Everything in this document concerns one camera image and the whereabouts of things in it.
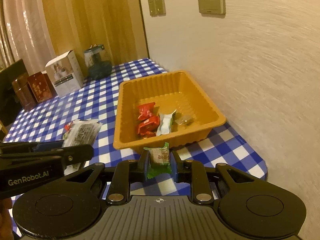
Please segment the person's left hand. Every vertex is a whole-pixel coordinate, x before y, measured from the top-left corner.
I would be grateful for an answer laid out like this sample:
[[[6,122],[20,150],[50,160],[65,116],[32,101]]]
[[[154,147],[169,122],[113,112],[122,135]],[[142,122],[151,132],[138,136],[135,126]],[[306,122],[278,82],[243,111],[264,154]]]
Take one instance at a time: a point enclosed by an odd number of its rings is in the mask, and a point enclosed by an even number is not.
[[[11,198],[1,200],[1,224],[0,234],[1,240],[13,240],[14,235],[12,233],[12,220],[9,210],[12,208]]]

